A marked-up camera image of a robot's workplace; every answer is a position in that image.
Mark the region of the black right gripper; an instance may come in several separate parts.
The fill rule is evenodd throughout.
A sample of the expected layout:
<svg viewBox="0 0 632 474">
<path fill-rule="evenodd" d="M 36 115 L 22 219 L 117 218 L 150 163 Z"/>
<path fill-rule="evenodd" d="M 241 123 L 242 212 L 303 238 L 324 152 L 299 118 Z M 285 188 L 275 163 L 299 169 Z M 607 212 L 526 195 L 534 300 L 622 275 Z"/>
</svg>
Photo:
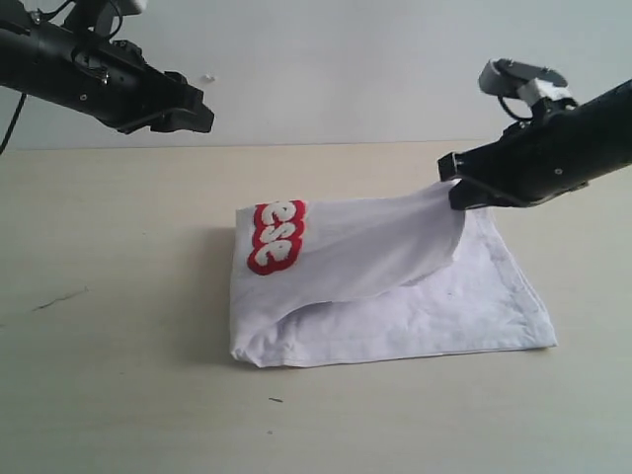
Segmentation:
<svg viewBox="0 0 632 474">
<path fill-rule="evenodd" d="M 448 193 L 454 210 L 532 207 L 593 178 L 593 122 L 553 116 L 493 143 L 449 152 L 437 170 L 441 181 L 461 179 Z"/>
</svg>

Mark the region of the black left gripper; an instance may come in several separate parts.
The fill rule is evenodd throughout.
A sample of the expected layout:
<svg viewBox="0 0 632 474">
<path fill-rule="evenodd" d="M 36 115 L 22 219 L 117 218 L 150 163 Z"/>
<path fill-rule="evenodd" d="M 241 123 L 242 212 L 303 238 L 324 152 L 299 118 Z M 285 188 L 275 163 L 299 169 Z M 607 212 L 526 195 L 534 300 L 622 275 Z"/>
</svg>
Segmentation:
<svg viewBox="0 0 632 474">
<path fill-rule="evenodd" d="M 73 41 L 63 49 L 63 106 L 120 133 L 210 133 L 203 92 L 176 71 L 161 72 L 128 40 Z"/>
</svg>

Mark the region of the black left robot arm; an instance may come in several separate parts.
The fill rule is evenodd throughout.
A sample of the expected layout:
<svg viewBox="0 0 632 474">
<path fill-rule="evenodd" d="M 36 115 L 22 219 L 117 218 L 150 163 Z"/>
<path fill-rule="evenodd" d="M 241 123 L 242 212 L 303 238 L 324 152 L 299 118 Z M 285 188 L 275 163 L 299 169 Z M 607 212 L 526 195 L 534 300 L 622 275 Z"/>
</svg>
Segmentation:
<svg viewBox="0 0 632 474">
<path fill-rule="evenodd" d="M 50 23 L 1 29 L 1 85 L 98 120 L 123 134 L 211 131 L 203 91 L 175 71 L 150 66 L 129 40 L 87 47 Z"/>
</svg>

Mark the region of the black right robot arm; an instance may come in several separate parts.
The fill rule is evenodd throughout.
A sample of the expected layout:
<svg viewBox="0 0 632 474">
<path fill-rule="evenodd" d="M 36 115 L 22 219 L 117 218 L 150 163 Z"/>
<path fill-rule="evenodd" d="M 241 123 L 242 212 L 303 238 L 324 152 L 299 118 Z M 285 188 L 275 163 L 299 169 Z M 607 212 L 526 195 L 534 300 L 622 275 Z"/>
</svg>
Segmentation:
<svg viewBox="0 0 632 474">
<path fill-rule="evenodd" d="M 574 108 L 544 99 L 497 141 L 437 161 L 455 210 L 534 207 L 630 164 L 630 81 Z"/>
</svg>

